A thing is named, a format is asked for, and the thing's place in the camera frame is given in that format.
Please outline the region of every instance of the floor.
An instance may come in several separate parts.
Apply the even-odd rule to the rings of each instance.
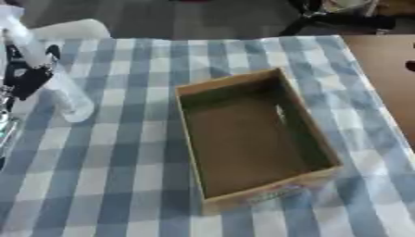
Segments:
[[[252,39],[274,37],[296,18],[285,0],[19,0],[29,27],[99,19],[114,38]],[[308,27],[301,34],[345,33]],[[395,33],[415,33],[413,22]]]

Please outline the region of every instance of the wooden box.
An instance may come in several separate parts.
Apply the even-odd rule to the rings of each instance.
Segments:
[[[279,69],[176,95],[204,214],[318,185],[341,166]]]

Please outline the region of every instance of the clear bottle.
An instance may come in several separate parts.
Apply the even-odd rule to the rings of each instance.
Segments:
[[[51,58],[45,54],[44,46],[17,18],[12,15],[0,18],[4,23],[3,27],[7,29],[7,39],[18,48],[29,66],[36,68],[51,63]],[[44,85],[44,88],[55,99],[60,114],[68,122],[81,122],[88,119],[94,112],[92,100],[59,63],[53,71],[53,78]]]

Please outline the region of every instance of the blue and white checkered tablecloth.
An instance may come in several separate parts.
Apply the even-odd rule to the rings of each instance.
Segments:
[[[415,236],[413,154],[340,37],[57,44],[97,109],[68,124],[47,94],[19,103],[0,236]],[[201,217],[173,87],[273,67],[345,167],[320,189]]]

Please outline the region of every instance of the spray bottle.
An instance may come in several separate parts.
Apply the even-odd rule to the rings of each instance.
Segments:
[[[1,1],[0,32],[5,30],[6,40],[18,48],[23,59],[31,68],[43,66],[51,68],[53,77],[44,85],[44,88],[55,99],[60,114],[68,122],[81,122],[88,119],[94,112],[94,103],[70,78],[57,60],[45,53],[44,46],[20,22],[19,17],[23,13],[23,8],[1,5]]]

